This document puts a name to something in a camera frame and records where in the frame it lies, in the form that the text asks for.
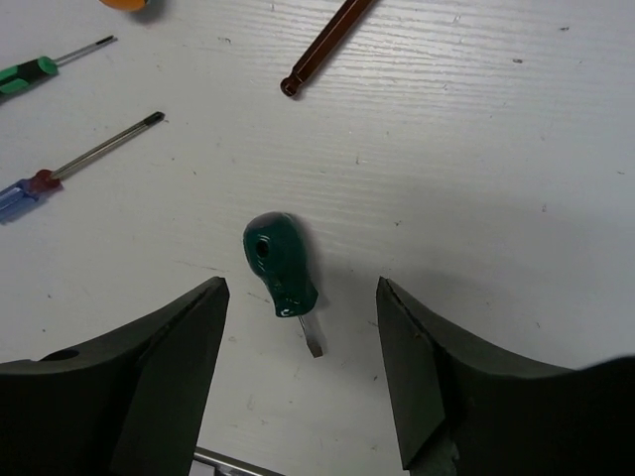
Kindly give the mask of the green orange stubby screwdriver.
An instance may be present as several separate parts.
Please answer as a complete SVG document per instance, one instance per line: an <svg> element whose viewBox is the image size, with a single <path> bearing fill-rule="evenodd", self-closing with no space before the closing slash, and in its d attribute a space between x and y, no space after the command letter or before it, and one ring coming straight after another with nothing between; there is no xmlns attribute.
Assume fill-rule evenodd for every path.
<svg viewBox="0 0 635 476"><path fill-rule="evenodd" d="M142 10L149 3L148 0L100 0L100 2L109 8L125 12Z"/></svg>

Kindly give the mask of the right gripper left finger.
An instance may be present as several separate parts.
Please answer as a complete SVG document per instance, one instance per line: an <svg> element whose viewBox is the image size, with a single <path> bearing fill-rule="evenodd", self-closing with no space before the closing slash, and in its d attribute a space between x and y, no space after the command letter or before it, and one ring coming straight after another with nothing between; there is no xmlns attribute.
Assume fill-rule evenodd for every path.
<svg viewBox="0 0 635 476"><path fill-rule="evenodd" d="M2 473L188 474L228 303L214 277L101 336L4 363Z"/></svg>

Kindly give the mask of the blue red screwdriver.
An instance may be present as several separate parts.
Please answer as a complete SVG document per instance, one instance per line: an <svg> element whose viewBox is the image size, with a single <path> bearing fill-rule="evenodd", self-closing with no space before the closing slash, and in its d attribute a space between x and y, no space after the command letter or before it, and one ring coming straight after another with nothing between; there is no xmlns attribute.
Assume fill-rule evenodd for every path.
<svg viewBox="0 0 635 476"><path fill-rule="evenodd" d="M97 159L119 148L155 125L166 115L156 111L56 170L42 169L30 178L21 178L1 190L1 223L6 224L36 208L62 188L62 182Z"/></svg>

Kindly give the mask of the black green precision screwdriver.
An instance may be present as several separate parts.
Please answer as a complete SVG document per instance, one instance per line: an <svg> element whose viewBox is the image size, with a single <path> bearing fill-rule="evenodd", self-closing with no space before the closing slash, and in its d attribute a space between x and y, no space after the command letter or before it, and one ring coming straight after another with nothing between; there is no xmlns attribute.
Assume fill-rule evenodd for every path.
<svg viewBox="0 0 635 476"><path fill-rule="evenodd" d="M34 86L57 76L63 65L83 58L116 41L117 38L110 35L56 59L40 56L2 69L1 100L25 93Z"/></svg>

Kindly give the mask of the dark green stubby screwdriver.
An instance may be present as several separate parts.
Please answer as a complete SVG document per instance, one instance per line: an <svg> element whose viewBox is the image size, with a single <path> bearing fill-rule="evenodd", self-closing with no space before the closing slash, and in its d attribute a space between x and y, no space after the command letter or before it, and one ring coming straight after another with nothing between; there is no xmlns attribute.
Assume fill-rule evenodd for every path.
<svg viewBox="0 0 635 476"><path fill-rule="evenodd" d="M267 289L276 316L297 319L312 356L321 357L319 337L306 321L318 302L318 289L297 220L280 211L258 215L246 225L242 243L248 265Z"/></svg>

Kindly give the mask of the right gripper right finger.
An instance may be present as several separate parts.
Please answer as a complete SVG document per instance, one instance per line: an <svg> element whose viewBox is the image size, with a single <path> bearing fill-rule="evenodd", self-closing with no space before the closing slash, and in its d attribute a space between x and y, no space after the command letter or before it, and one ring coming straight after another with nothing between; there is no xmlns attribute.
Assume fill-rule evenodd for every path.
<svg viewBox="0 0 635 476"><path fill-rule="evenodd" d="M388 279L378 328L403 468L412 475L630 475L634 360L578 370L505 350Z"/></svg>

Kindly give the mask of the brown hex key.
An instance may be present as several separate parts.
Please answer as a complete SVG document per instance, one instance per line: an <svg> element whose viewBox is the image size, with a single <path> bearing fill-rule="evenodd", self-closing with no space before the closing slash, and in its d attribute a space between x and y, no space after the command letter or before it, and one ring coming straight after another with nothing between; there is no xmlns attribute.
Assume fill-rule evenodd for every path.
<svg viewBox="0 0 635 476"><path fill-rule="evenodd" d="M344 1L294 64L289 75L282 79L282 93L289 98L297 97L374 4L374 0Z"/></svg>

